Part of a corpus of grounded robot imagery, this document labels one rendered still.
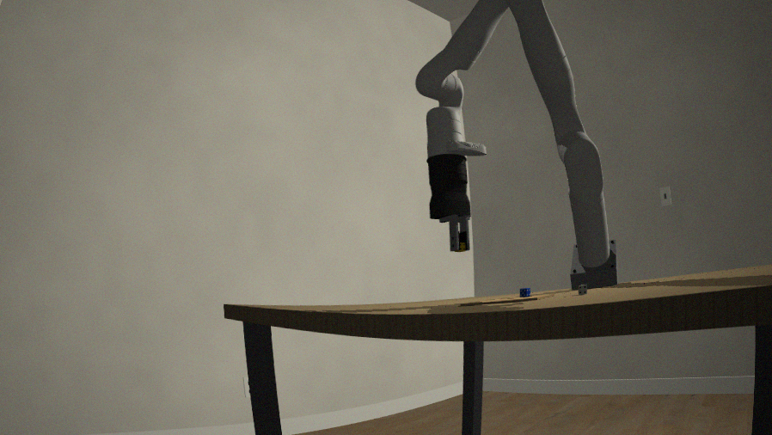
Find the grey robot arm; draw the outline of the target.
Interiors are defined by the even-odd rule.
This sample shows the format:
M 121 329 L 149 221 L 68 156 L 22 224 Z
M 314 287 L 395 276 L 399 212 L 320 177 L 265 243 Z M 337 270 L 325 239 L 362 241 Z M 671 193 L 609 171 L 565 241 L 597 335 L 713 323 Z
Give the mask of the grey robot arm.
M 416 89 L 439 103 L 426 114 L 427 137 L 441 131 L 462 135 L 463 85 L 450 73 L 473 66 L 508 8 L 566 168 L 579 263 L 601 266 L 610 257 L 610 245 L 600 155 L 579 117 L 573 74 L 542 0 L 479 0 L 444 50 L 422 67 Z

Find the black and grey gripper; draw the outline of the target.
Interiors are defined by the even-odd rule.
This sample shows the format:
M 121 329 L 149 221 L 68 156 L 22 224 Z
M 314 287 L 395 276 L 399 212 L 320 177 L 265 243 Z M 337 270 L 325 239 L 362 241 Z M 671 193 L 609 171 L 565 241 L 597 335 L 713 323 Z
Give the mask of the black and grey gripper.
M 432 190 L 429 204 L 430 218 L 439 219 L 440 223 L 449 222 L 450 251 L 460 250 L 460 242 L 465 242 L 466 251 L 470 250 L 471 211 L 467 195 L 467 158 L 465 156 L 485 156 L 486 154 L 486 147 L 483 144 L 463 142 L 459 132 L 433 132 L 427 137 L 426 162 Z

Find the tan flat mat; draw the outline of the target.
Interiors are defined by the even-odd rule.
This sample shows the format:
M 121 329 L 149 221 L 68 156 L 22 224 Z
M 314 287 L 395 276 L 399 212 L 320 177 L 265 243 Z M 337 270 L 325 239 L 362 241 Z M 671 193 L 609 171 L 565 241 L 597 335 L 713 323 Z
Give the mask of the tan flat mat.
M 547 296 L 547 295 L 550 295 L 550 296 Z M 475 302 L 475 303 L 467 303 L 467 304 L 466 303 L 461 303 L 461 306 L 481 305 L 481 304 L 494 304 L 494 303 L 515 303 L 515 302 L 539 300 L 539 299 L 543 299 L 543 298 L 546 298 L 546 297 L 554 296 L 554 294 L 547 294 L 547 295 L 543 295 L 542 297 L 539 297 L 541 295 L 532 296 L 532 297 L 529 297 L 530 299 L 525 299 L 527 297 L 520 297 L 521 299 L 515 299 L 516 297 L 511 297 L 511 298 L 507 298 L 506 299 L 506 300 L 512 300 L 512 301 L 500 301 L 500 300 L 504 299 L 504 298 L 501 298 L 501 299 L 494 299 L 493 301 L 490 301 L 491 303 L 485 303 L 488 300 L 484 300 L 484 301 L 479 301 L 479 302 Z

